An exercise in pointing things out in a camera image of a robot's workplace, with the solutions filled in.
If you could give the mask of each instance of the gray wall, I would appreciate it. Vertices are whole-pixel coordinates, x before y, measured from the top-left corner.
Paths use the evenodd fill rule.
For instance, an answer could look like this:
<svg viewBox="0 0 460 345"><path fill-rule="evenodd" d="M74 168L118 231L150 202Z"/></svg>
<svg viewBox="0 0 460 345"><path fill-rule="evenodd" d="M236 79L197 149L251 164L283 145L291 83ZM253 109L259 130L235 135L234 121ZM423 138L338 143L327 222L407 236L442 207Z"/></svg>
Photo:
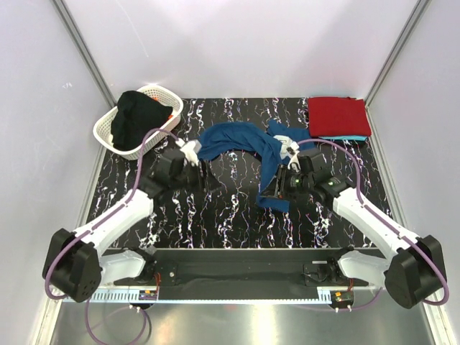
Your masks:
<svg viewBox="0 0 460 345"><path fill-rule="evenodd" d="M431 2L370 107L410 228L443 245L454 328L460 324L458 13L457 0Z"/></svg>
<svg viewBox="0 0 460 345"><path fill-rule="evenodd" d="M363 97L416 0L65 0L115 97Z"/></svg>
<svg viewBox="0 0 460 345"><path fill-rule="evenodd" d="M0 3L0 339L25 344L51 235L75 227L104 103L51 1Z"/></svg>

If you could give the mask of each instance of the red towel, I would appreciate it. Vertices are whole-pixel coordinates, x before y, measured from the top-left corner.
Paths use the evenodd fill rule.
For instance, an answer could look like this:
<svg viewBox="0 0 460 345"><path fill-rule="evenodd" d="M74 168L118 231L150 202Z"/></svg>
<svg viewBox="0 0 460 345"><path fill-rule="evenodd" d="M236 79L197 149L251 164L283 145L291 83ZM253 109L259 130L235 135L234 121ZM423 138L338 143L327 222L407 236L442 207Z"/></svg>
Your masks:
<svg viewBox="0 0 460 345"><path fill-rule="evenodd" d="M362 135L370 137L364 100L340 97L308 99L308 116L312 137Z"/></svg>

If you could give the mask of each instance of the plastic laundry basket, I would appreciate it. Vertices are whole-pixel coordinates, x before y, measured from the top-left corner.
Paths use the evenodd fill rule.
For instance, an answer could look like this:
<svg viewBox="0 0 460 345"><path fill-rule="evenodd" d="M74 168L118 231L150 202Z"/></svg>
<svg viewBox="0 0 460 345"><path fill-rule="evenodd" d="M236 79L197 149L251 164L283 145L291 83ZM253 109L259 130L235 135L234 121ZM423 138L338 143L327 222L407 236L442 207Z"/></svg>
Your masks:
<svg viewBox="0 0 460 345"><path fill-rule="evenodd" d="M164 106L171 106L172 107L172 117L171 119L167 120L167 122L161 127L168 131L172 131L174 127L176 127L180 122L180 113L184 107L184 103L182 99L173 92L167 90L166 88L162 88L158 85L147 85L138 90L139 92L145 93L146 95L155 98ZM111 123L115 118L117 113L117 107L114 107L110 110L107 114L102 116L94 125L93 134L94 137L100 142L106 149L117 153L118 155L126 158L127 160L136 160L139 158L141 145L136 147L135 149L131 149L129 151L120 151L112 146L109 141L109 137L111 136ZM161 139L166 137L166 133L163 132L156 132L154 133L147 141L145 142L144 154L151 150L156 144L160 142Z"/></svg>

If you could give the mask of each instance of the purple cable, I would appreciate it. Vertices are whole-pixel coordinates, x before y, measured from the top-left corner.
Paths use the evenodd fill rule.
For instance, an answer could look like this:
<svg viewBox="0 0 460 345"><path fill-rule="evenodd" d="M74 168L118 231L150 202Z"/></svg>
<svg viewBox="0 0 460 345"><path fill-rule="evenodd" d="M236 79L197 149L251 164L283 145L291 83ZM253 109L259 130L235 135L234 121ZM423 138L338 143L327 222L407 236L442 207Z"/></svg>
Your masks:
<svg viewBox="0 0 460 345"><path fill-rule="evenodd" d="M358 198L358 201L361 203L361 205L363 205L363 207L368 210L368 212L370 212L375 218L377 218L381 223L383 223L387 228L389 228L392 232L394 232L396 235L399 236L399 231L392 225L390 224L388 221L386 221L383 217L381 217L377 212L375 212L374 210L372 210L368 205L364 204L364 200L362 198L362 195L361 195L361 173L360 173L360 169L359 169L359 165L358 165L358 162L356 160L356 158L350 153L348 152L346 149L344 149L342 146L340 145L337 145L335 142L330 142L328 140L324 140L324 139L306 139L306 140L300 140L297 144L298 145L301 145L301 144L305 144L307 142L322 142L324 144L329 144L329 145L332 145L333 147L335 147L336 149L339 149L341 150L343 153L345 153L349 158L351 158L351 161L353 162L353 165L356 169L356 196ZM431 259L428 257L427 254L425 254L423 252L422 249L420 249L415 243L413 243L410 239L408 239L406 236L403 236L402 239L407 243L409 244L412 248L414 248L414 250L419 253L419 255L426 261L426 263L428 264L428 266L430 266L430 268L433 270L433 272L436 274L436 276L438 277L438 279L441 281L441 284L443 285L443 289L444 289L444 296L442 298L442 300L440 301L432 301L432 300L423 300L424 303L427 303L429 305L443 305L445 303L447 303L447 301L449 300L449 295L450 295L450 292L449 292L449 287L447 286L447 282L446 282L446 279L444 278L444 276L442 275L441 271L439 270L439 268L436 267L436 265L434 264L433 261L431 261Z"/></svg>
<svg viewBox="0 0 460 345"><path fill-rule="evenodd" d="M379 299L380 293L381 293L381 292L382 292L382 289L379 289L379 290L377 291L377 293L375 294L375 296L374 296L369 302L367 302L366 304L363 304L363 305L359 305L359 306L357 306L357 307L355 307L355 308L352 308L352 310L353 310L353 311L362 311L363 309L368 308L368 307L370 307L371 305L374 305L374 304L377 302L377 300ZM310 307L309 305L295 305L295 306L298 307L298 308L306 309L306 310L308 310L308 311L320 311L320 312L322 312L322 311L327 311L328 313L331 312L331 311L332 311L332 312L335 312L334 309L330 309L330 308L328 308L328 309L321 309L321 308ZM339 313L343 313L344 311L348 311L348 312L349 312L350 310L349 310L349 309L339 309L339 310L338 310Z"/></svg>
<svg viewBox="0 0 460 345"><path fill-rule="evenodd" d="M173 133L167 131L166 129L154 128L154 129L151 129L151 130L149 130L147 132L147 134L144 136L144 139L142 140L141 148L139 149L139 158L137 159L136 180L134 181L134 186L132 188L131 194L129 194L129 197L126 199L126 201L123 204L121 204L120 206L115 208L111 213L109 213L107 216L103 217L100 221L98 221L96 224L94 224L93 227L91 228L92 230L98 228L101 224L104 224L107 221L107 219L113 217L123 207L125 207L125 204L127 204L128 202L130 202L133 199L134 194L136 193L136 189L139 186L139 181L141 179L141 168L142 168L142 157L143 157L142 153L144 152L145 143L146 143L147 139L155 132L163 132L163 133L169 134L175 141L179 140L179 138L177 136L175 136Z"/></svg>
<svg viewBox="0 0 460 345"><path fill-rule="evenodd" d="M45 277L45 292L46 296L51 298L52 300L62 300L63 298L66 298L67 295L53 295L50 289L50 281L51 281L51 274L54 272L56 266L58 265L59 261L63 258L63 256L72 248L75 243L80 241L83 237L86 235L90 234L91 231L87 230L83 232L80 236L74 238L67 246L64 247L63 250L56 256L56 258L53 260L53 262L50 265L50 268L48 269L48 272Z"/></svg>
<svg viewBox="0 0 460 345"><path fill-rule="evenodd" d="M89 324L89 317L88 317L88 311L89 311L89 304L90 304L90 299L88 299L85 303L85 326L86 326L86 330L89 334L89 336L94 340L94 342L96 342L97 344L99 345L109 345L107 343L104 343L103 341L100 341L96 335L93 333L92 329L91 329L91 326ZM135 344L137 343L142 335L144 334L145 332L145 327L147 326L147 318L148 318L148 315L147 313L145 312L145 310L143 309L139 309L141 312L142 312L142 316L144 316L144 323L142 324L142 328L141 328L141 331L139 332L139 334L136 336L136 338L134 338L132 341L130 341L127 345L132 345L132 344Z"/></svg>
<svg viewBox="0 0 460 345"><path fill-rule="evenodd" d="M101 327L101 326L104 324L104 322L106 322L107 320L109 320L112 316L115 316L116 314L118 314L118 313L120 313L120 312L122 312L122 311L126 311L126 310L128 310L128 309L129 309L129 305L126 305L126 306L124 306L124 307L121 307L121 308L118 308L118 309L112 311L112 312L109 313L108 315L104 316L104 317L102 318L102 320L100 320L98 323L96 323L95 325L92 325L91 330L94 331L96 328Z"/></svg>
<svg viewBox="0 0 460 345"><path fill-rule="evenodd" d="M134 181L134 186L132 188L132 192L131 194L129 195L129 197L126 199L125 203L118 206L117 208L115 208L110 214L108 214L107 216L105 216L104 218L102 218L100 221L98 221L96 224L94 224L92 227L91 227L91 230L96 230L100 225L102 225L103 223L105 223L108 219L110 219L111 217L113 217L117 212L119 212L128 202L130 202L133 197L134 197L134 193L136 192L136 189L137 189L137 186L139 185L139 181L140 181L140 178L141 178L141 170L142 170L142 158L143 158L143 153L144 153L144 148L145 148L145 143L147 141L147 139L155 132L163 132L163 133L166 133L168 135L170 135L175 141L178 141L179 138L174 135L173 133L171 133L170 131L167 131L166 129L161 129L161 128L154 128L154 129L151 129L148 131L148 133L144 136L144 139L142 140L142 144L141 144L141 147L139 149L139 158L137 160L137 174L136 174L136 180ZM83 232L80 236L74 238L67 246L64 247L63 250L60 251L60 253L56 256L56 258L52 261L51 265L50 265L50 268L48 269L48 272L46 274L46 277L45 277L45 293L46 295L48 296L48 298L52 299L52 300L62 300L63 298L67 297L67 295L53 295L52 292L51 292L51 288L50 288L50 284L51 284L51 275L52 273L54 272L56 266L58 265L59 261L64 257L65 254L67 254L67 252L78 242L80 241L83 237L89 235L91 233L90 230L87 230L85 232ZM91 338L93 338L93 340L98 343L98 344L105 344L103 342L100 342L93 334L93 332L91 331L91 327L89 327L89 321L88 321L88 305L89 305L89 299L88 299L88 303L86 305L86 325L87 325L87 330L91 336ZM142 334L144 333L144 330L145 330L145 325L147 324L147 314L145 313L145 311L143 311L143 315L144 315L144 325L142 327L142 331L141 333L138 335L138 337L136 337L135 340L133 340L130 344L134 344L135 342L137 342L140 337L142 336Z"/></svg>

